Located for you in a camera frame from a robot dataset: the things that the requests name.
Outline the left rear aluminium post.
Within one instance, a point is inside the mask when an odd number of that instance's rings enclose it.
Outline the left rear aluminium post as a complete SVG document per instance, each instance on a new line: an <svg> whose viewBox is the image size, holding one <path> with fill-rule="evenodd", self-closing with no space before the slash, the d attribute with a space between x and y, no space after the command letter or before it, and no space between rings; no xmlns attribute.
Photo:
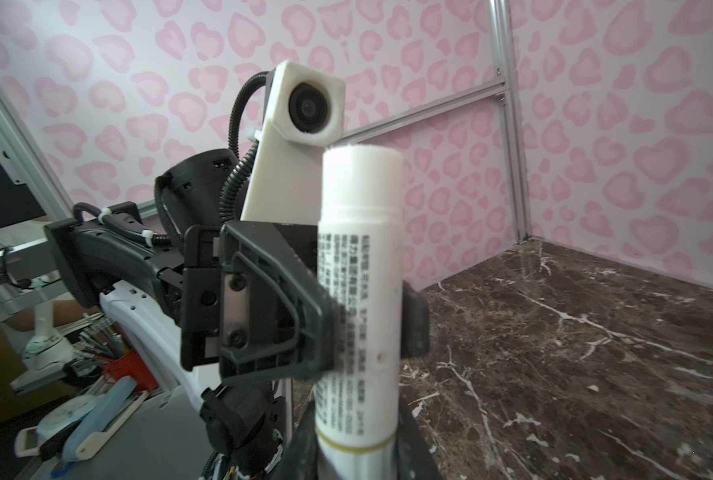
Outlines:
<svg viewBox="0 0 713 480"><path fill-rule="evenodd" d="M502 136L509 170L514 230L516 242L522 243L529 240L533 232L511 12L506 0L492 0L489 8L496 76L505 88L500 100Z"/></svg>

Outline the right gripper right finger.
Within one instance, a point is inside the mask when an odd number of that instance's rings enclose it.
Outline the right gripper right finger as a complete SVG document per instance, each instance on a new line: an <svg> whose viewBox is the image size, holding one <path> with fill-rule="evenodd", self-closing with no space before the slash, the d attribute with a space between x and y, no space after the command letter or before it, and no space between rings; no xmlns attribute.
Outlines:
<svg viewBox="0 0 713 480"><path fill-rule="evenodd" d="M442 480L442 474L412 413L401 413L397 437L400 480Z"/></svg>

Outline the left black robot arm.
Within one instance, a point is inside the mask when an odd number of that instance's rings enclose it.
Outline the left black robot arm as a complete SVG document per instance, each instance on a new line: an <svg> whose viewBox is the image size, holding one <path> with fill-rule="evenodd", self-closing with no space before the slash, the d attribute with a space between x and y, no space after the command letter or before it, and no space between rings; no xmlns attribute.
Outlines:
<svg viewBox="0 0 713 480"><path fill-rule="evenodd" d="M165 236L136 206L80 203L46 230L62 280L158 354L196 395L204 477L436 479L400 394L405 358L430 349L427 302L403 278L403 158L374 145L315 153L310 174L274 154L260 200L236 214L264 154L194 156L156 182L184 222Z"/></svg>

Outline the white glue stick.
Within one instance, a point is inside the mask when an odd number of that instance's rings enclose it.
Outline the white glue stick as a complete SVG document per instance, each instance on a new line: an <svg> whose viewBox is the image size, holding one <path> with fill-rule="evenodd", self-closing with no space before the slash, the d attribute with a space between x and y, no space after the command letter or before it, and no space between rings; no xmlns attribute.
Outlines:
<svg viewBox="0 0 713 480"><path fill-rule="evenodd" d="M340 317L334 369L316 382L320 479L398 476L402 162L378 145L324 152L318 281Z"/></svg>

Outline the aluminium frame diagonal bar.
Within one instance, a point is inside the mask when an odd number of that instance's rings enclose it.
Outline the aluminium frame diagonal bar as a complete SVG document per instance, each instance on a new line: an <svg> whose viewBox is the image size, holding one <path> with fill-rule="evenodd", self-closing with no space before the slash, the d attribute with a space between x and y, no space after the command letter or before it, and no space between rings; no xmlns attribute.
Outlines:
<svg viewBox="0 0 713 480"><path fill-rule="evenodd" d="M252 92L252 88L259 85L264 86L264 89L266 89L266 98L268 98L273 71L274 70L263 71L252 76L248 82L240 88L240 92L238 92L238 97L236 98L236 105L242 106L244 98ZM358 131L355 134L346 135L343 133L342 138L330 147L326 148L326 150L338 146L360 144L369 138L390 133L400 127L406 127L417 121L425 120L429 117L445 113L453 108L468 104L474 100L489 98L502 92L503 89L504 85L501 80L492 80L483 86L468 89L443 100L412 109L404 115L395 116L383 122L378 122L373 127L363 131ZM218 195L216 196L216 203L218 203L218 205L216 207L202 206L198 203L187 201L184 206L186 206L188 213L196 216L200 216L202 214L208 215L208 224L223 224L224 222L229 222L230 220L242 220L240 219L240 216L242 215L246 192L248 192L250 174L252 174L254 160L256 160L256 150L258 150L259 139L260 130L256 130L254 132L254 141L252 142L250 149L246 152L246 155L240 160L240 162L238 162L238 165L230 171L228 176L220 178L220 184L218 184Z"/></svg>

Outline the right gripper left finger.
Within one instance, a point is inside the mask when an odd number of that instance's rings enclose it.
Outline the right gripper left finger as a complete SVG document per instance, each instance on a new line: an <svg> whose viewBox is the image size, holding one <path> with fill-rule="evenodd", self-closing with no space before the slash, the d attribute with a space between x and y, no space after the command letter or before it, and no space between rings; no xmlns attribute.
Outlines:
<svg viewBox="0 0 713 480"><path fill-rule="evenodd" d="M274 468L272 479L317 480L318 479L318 434L316 434L316 402L311 401L294 430L292 440L280 463Z"/></svg>

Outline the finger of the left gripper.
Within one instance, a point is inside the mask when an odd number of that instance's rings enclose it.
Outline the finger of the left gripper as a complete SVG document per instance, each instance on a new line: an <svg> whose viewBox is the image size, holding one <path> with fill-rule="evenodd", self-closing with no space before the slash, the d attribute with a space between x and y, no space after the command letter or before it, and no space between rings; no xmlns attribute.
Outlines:
<svg viewBox="0 0 713 480"><path fill-rule="evenodd" d="M401 358L422 358L430 350L430 306L424 296L405 281L402 292Z"/></svg>

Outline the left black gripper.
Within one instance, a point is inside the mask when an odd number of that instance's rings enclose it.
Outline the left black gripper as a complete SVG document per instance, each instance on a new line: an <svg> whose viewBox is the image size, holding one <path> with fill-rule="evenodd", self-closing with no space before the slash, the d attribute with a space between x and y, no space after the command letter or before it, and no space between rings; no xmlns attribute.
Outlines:
<svg viewBox="0 0 713 480"><path fill-rule="evenodd" d="M226 384L311 380L336 367L342 309L316 278L318 229L232 220L186 232L180 363Z"/></svg>

